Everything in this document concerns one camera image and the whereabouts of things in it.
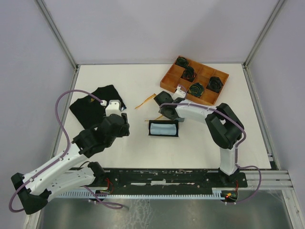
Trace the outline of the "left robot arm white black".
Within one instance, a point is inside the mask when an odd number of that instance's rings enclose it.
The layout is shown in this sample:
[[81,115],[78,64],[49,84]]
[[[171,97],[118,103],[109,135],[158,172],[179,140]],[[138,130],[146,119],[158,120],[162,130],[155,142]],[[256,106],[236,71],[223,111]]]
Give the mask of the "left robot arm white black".
[[21,209],[31,215],[43,209],[58,195],[77,187],[98,187],[105,183],[106,173],[98,162],[68,173],[77,164],[109,148],[116,138],[129,135],[126,113],[111,114],[100,124],[81,131],[74,137],[66,151],[53,157],[27,174],[16,173],[11,177],[19,197]]

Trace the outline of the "light blue cloth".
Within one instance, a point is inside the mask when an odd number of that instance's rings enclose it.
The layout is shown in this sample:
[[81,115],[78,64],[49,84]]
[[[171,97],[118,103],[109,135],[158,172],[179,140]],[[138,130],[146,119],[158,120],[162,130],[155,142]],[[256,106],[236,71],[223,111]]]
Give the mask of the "light blue cloth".
[[175,124],[152,123],[150,125],[150,135],[177,136],[177,127]]

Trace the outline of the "black glasses case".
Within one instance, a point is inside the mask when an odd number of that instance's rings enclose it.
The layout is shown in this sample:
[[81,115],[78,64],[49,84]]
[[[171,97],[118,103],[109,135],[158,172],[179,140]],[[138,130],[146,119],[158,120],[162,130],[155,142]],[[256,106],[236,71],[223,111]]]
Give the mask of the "black glasses case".
[[178,137],[179,122],[176,120],[149,120],[148,135]]

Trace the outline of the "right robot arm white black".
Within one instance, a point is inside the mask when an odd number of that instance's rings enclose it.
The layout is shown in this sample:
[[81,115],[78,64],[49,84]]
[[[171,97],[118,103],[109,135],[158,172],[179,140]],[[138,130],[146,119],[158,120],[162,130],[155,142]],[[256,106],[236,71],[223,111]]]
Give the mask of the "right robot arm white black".
[[240,171],[238,147],[246,139],[244,125],[226,103],[208,106],[187,101],[181,96],[162,91],[154,97],[159,113],[172,121],[185,119],[206,124],[213,141],[220,148],[219,182],[229,187]]

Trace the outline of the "orange sunglasses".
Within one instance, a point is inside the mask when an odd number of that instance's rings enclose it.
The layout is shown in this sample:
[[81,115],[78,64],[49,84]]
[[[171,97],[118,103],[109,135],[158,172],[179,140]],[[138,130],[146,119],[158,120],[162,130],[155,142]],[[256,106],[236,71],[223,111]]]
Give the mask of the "orange sunglasses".
[[[149,96],[148,98],[146,98],[140,105],[136,106],[134,109],[138,109],[140,108],[142,105],[144,105],[146,102],[148,102],[149,100],[153,99],[156,97],[156,94],[152,94],[151,96]],[[159,120],[163,117],[163,115],[158,116],[157,118],[155,118],[154,120]]]

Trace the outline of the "grey-blue glasses case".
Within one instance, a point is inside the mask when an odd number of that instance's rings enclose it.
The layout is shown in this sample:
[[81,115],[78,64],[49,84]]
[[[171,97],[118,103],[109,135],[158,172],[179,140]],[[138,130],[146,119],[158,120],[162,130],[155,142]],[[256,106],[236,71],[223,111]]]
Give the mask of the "grey-blue glasses case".
[[178,122],[184,122],[184,118],[178,117],[178,118],[177,118],[177,121],[178,121]]

